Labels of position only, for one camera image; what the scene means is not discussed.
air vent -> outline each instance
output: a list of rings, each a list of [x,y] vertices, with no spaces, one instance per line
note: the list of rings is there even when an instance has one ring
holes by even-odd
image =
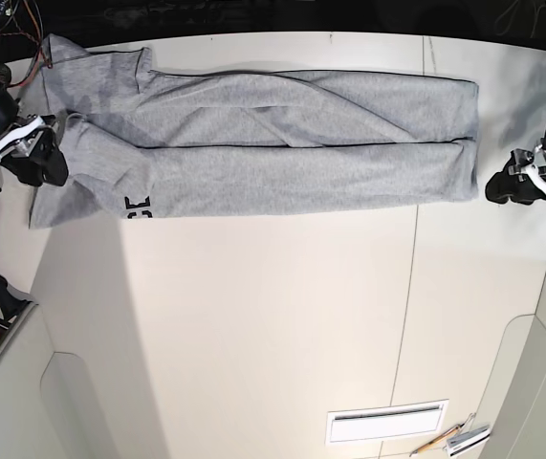
[[[438,432],[448,400],[328,413],[326,445],[398,440]]]

gray sweatpants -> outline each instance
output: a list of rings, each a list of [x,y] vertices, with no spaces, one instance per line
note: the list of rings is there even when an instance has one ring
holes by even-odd
[[[151,51],[50,37],[29,111],[70,115],[65,187],[31,226],[121,217],[292,214],[475,197],[474,83],[370,72],[175,76]]]

